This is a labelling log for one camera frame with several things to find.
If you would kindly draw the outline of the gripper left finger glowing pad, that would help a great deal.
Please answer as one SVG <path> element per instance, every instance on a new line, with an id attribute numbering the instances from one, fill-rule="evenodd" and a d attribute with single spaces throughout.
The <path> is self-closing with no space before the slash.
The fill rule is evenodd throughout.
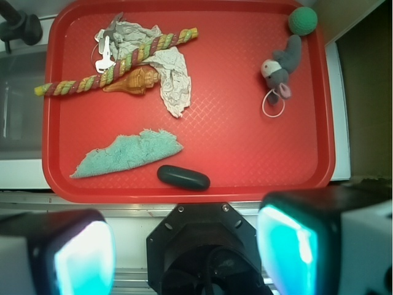
<path id="1" fill-rule="evenodd" d="M 1 216 L 1 294 L 110 294 L 115 241 L 98 210 Z"/>

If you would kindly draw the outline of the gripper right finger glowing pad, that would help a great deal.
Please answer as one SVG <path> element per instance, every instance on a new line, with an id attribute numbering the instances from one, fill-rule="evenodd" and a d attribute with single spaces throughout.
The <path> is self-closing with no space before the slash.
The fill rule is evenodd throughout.
<path id="1" fill-rule="evenodd" d="M 272 192 L 257 245 L 280 294 L 391 294 L 392 190 L 355 184 Z"/>

